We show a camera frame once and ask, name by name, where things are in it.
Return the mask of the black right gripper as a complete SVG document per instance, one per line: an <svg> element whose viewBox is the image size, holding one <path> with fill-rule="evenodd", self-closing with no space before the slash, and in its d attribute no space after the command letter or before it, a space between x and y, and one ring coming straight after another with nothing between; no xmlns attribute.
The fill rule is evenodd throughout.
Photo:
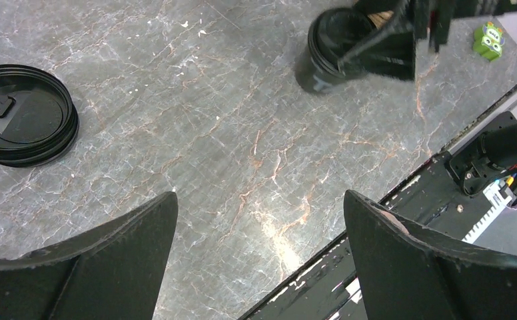
<svg viewBox="0 0 517 320"><path fill-rule="evenodd" d="M431 48L446 43L451 21L502 15L511 1L357 1L365 15L390 11L391 17L338 60L342 67L357 62L367 73L400 81L414 81L416 41L430 37Z"/></svg>

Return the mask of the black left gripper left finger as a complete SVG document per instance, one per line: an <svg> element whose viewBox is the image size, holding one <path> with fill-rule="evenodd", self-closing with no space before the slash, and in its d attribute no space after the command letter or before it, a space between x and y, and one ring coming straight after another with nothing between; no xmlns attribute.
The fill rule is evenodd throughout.
<svg viewBox="0 0 517 320"><path fill-rule="evenodd" d="M163 193L77 236L0 259L0 319L151 319L179 205Z"/></svg>

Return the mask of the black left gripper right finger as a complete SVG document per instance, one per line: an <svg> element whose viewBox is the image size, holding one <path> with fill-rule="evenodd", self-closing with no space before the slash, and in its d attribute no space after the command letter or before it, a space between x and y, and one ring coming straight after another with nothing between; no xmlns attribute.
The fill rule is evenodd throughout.
<svg viewBox="0 0 517 320"><path fill-rule="evenodd" d="M454 239L344 194L369 319L517 319L517 255Z"/></svg>

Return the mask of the black cup lid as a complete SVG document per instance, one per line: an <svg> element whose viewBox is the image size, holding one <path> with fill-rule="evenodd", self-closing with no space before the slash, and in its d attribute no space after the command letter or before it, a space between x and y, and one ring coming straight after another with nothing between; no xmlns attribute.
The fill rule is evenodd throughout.
<svg viewBox="0 0 517 320"><path fill-rule="evenodd" d="M341 81L367 75L357 62L338 66L339 59L376 29L365 14L352 7L337 7L321 13L312 26L310 52L323 71Z"/></svg>

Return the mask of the single black coffee cup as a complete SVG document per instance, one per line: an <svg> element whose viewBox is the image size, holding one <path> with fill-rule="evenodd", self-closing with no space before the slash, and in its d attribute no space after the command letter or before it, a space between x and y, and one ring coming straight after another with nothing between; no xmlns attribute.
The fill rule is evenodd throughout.
<svg viewBox="0 0 517 320"><path fill-rule="evenodd" d="M303 91L313 95L325 95L363 74L338 71L312 43L307 43L296 58L294 76Z"/></svg>

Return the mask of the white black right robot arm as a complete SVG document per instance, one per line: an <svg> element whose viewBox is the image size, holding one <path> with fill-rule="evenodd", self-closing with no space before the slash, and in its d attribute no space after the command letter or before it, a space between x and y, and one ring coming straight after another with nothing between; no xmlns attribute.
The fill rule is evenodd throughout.
<svg viewBox="0 0 517 320"><path fill-rule="evenodd" d="M517 1L357 1L353 7L366 17L387 11L391 16L338 58L338 70L360 67L413 80L420 40L428 39L430 50L438 53L448 42L453 20L517 12ZM469 197L517 173L517 123L480 134L452 156L447 169Z"/></svg>

